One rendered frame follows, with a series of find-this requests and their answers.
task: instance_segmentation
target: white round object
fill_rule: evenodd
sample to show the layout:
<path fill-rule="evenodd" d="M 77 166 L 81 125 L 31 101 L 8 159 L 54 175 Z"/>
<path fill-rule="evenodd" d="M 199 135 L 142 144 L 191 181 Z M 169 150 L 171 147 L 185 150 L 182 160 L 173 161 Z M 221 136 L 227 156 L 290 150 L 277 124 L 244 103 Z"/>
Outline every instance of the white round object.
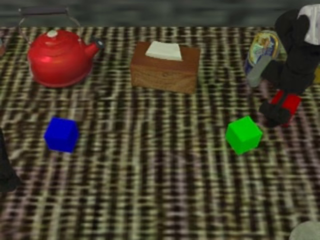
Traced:
<path fill-rule="evenodd" d="M 299 15 L 306 15 L 310 20 L 310 28 L 304 40 L 312 45 L 320 45 L 320 4 L 306 5 Z"/>
<path fill-rule="evenodd" d="M 320 239 L 320 222 L 306 221 L 293 229 L 289 240 L 318 240 Z"/>
<path fill-rule="evenodd" d="M 54 38 L 58 35 L 58 32 L 56 30 L 50 30 L 46 34 L 49 38 Z"/>

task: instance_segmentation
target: red kettle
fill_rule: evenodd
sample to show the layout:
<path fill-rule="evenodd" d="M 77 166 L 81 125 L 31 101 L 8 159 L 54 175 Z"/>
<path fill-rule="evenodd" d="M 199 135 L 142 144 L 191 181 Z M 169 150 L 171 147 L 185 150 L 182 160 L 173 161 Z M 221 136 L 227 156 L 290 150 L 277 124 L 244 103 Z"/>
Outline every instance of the red kettle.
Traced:
<path fill-rule="evenodd" d="M 27 59 L 32 78 L 50 88 L 68 87 L 85 79 L 92 70 L 94 56 L 104 48 L 103 42 L 93 38 L 87 45 L 77 34 L 61 29 L 50 30 L 30 42 L 21 28 L 28 16 L 64 14 L 78 27 L 80 24 L 65 6 L 23 7 L 19 12 L 22 19 L 18 28 L 29 43 Z"/>

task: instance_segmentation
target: kettle handle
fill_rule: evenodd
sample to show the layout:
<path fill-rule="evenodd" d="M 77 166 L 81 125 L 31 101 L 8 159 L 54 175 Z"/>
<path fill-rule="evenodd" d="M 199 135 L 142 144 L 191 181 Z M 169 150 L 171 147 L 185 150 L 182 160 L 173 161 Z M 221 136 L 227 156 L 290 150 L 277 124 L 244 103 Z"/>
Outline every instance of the kettle handle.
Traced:
<path fill-rule="evenodd" d="M 80 28 L 80 34 L 82 34 L 83 29 L 80 23 L 69 14 L 69 8 L 67 6 L 28 6 L 19 8 L 19 13 L 21 15 L 21 20 L 18 25 L 20 35 L 27 41 L 30 45 L 31 42 L 26 34 L 22 32 L 22 23 L 26 20 L 29 16 L 45 16 L 45 15 L 66 15 L 68 19 L 74 22 L 78 28 Z"/>

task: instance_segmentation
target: dark background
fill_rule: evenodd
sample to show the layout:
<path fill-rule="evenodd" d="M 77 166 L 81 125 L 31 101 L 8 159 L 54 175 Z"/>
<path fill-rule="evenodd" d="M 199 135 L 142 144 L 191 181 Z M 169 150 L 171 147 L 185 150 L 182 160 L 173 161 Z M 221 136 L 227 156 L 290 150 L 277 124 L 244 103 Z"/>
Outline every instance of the dark background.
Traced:
<path fill-rule="evenodd" d="M 19 22 L 18 8 L 65 4 L 83 26 L 272 26 L 283 12 L 317 0 L 1 0 L 0 26 Z M 71 26 L 62 16 L 25 26 Z"/>

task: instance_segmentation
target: white tissue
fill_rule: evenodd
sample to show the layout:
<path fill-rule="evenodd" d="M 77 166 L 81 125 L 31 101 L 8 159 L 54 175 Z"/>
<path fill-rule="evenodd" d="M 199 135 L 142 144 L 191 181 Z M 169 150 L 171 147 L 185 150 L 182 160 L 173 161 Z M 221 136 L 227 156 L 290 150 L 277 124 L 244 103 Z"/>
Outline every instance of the white tissue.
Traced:
<path fill-rule="evenodd" d="M 182 61 L 180 47 L 177 43 L 153 41 L 145 55 L 157 59 Z"/>
<path fill-rule="evenodd" d="M 304 40 L 312 45 L 320 45 L 320 4 L 304 6 L 300 15 L 306 15 L 310 20 L 310 28 Z"/>

